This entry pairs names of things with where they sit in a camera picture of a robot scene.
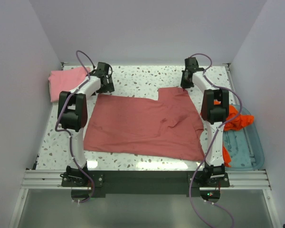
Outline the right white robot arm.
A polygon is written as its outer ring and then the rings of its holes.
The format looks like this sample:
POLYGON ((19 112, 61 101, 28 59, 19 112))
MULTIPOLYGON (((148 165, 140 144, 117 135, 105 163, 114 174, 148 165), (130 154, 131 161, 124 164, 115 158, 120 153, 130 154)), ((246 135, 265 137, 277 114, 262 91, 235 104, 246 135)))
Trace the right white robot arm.
POLYGON ((229 90, 215 85, 207 78, 206 71, 211 66, 200 67, 196 55, 184 60, 180 86, 183 89, 196 86, 203 93, 200 115, 206 123, 208 133, 208 148, 203 163, 208 171, 203 173, 202 181, 206 186, 212 187, 225 171, 222 124, 229 115, 229 90))

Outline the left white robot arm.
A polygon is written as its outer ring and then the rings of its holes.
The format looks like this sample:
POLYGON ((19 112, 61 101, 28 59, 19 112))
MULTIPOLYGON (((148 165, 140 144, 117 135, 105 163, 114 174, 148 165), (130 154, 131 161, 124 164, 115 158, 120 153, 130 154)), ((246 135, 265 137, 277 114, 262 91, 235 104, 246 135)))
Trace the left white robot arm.
POLYGON ((59 94, 55 130, 68 133, 70 163, 67 169, 79 170, 87 164, 83 145, 84 127, 88 120, 87 99, 92 95, 114 91, 112 73, 113 69, 108 63, 99 62, 83 82, 59 94))

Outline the dusty red t shirt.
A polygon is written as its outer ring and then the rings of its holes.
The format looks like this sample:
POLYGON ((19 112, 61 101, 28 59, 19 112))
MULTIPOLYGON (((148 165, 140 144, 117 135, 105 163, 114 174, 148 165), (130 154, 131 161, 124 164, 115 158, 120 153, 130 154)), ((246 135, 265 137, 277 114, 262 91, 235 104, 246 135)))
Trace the dusty red t shirt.
POLYGON ((201 161, 203 130, 188 91, 182 88, 160 88, 157 100, 100 94, 84 149, 201 161))

